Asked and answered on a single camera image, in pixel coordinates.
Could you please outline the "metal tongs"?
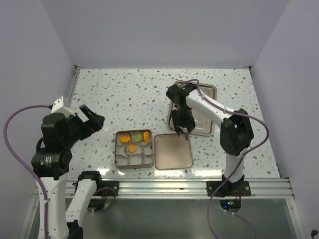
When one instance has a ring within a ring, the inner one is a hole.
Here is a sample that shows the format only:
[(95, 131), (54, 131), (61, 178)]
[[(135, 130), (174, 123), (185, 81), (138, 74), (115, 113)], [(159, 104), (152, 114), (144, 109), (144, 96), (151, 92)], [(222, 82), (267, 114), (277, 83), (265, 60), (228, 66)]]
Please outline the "metal tongs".
[(187, 128), (183, 129), (185, 140), (189, 141), (189, 132)]

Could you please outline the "orange animal cookie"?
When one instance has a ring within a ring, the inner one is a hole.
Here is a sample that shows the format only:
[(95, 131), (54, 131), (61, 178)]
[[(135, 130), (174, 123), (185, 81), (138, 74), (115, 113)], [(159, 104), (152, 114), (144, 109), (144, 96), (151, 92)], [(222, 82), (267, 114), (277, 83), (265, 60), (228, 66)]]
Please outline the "orange animal cookie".
[(124, 135), (120, 137), (119, 141), (120, 143), (129, 143), (132, 141), (132, 138), (129, 135)]

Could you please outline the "orange fish cookie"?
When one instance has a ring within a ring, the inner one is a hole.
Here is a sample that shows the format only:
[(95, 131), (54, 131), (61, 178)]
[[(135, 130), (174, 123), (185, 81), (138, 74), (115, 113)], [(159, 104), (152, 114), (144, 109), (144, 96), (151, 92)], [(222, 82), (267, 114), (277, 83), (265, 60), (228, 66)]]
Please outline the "orange fish cookie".
[(150, 143), (151, 141), (151, 135), (148, 131), (144, 131), (143, 133), (143, 141), (145, 142), (145, 144)]

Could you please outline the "orange swirl cookie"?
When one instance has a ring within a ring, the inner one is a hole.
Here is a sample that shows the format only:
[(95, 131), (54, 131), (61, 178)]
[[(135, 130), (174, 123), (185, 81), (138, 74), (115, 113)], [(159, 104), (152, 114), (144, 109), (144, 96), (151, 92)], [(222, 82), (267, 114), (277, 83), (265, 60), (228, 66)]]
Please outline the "orange swirl cookie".
[(135, 144), (129, 144), (127, 146), (128, 153), (136, 153), (138, 151), (138, 147)]

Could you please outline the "green round cookie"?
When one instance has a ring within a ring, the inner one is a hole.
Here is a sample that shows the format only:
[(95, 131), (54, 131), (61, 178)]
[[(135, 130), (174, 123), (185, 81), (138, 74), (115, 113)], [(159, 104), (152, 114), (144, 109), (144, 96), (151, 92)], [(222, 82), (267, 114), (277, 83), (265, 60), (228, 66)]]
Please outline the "green round cookie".
[(141, 133), (137, 133), (137, 134), (134, 136), (134, 142), (140, 142), (142, 139), (143, 139), (143, 136), (142, 136)]

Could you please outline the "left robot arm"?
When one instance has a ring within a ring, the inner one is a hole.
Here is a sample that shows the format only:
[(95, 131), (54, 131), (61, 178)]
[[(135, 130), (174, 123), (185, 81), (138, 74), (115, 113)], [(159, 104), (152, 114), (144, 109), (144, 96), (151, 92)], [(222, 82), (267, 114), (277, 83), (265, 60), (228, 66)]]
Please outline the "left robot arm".
[(40, 239), (81, 239), (82, 221), (92, 196), (102, 193), (104, 184), (99, 171), (83, 171), (69, 208), (65, 208), (65, 190), (72, 159), (71, 148), (103, 128), (105, 118), (87, 106), (80, 110), (88, 118), (82, 121), (67, 111), (54, 112), (42, 120), (42, 138), (36, 146), (31, 165), (40, 197)]

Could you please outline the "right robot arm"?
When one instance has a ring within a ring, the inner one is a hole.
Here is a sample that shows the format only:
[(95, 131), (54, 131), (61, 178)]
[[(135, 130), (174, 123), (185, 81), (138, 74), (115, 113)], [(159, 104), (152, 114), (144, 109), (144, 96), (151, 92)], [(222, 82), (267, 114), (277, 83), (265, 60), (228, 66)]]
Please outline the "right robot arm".
[(171, 110), (170, 117), (178, 135), (184, 134), (185, 139), (188, 139), (195, 129), (192, 110), (208, 117), (219, 127), (219, 142), (226, 153), (222, 190), (226, 195), (234, 195), (240, 189), (239, 183), (244, 180), (242, 157), (254, 138), (247, 112), (243, 109), (228, 109), (216, 100), (205, 97), (203, 91), (193, 83), (182, 87), (174, 84), (168, 88), (166, 96), (176, 106)]

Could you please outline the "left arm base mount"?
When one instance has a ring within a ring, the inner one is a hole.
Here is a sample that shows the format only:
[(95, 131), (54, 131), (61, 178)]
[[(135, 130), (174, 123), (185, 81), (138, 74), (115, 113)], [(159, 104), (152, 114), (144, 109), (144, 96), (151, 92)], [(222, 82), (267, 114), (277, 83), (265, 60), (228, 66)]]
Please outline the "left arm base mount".
[(117, 180), (107, 180), (102, 181), (101, 188), (102, 191), (98, 193), (104, 199), (113, 198), (118, 195), (120, 182)]

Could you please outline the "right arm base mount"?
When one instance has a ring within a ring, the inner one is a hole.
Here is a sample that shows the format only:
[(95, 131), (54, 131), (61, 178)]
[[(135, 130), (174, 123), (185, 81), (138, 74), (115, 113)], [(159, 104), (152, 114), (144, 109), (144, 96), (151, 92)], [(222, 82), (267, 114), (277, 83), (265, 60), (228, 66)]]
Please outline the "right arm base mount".
[(250, 184), (248, 181), (241, 181), (236, 183), (226, 182), (216, 193), (215, 190), (222, 184), (222, 181), (206, 181), (206, 191), (208, 197), (214, 195), (215, 197), (249, 197), (252, 195)]

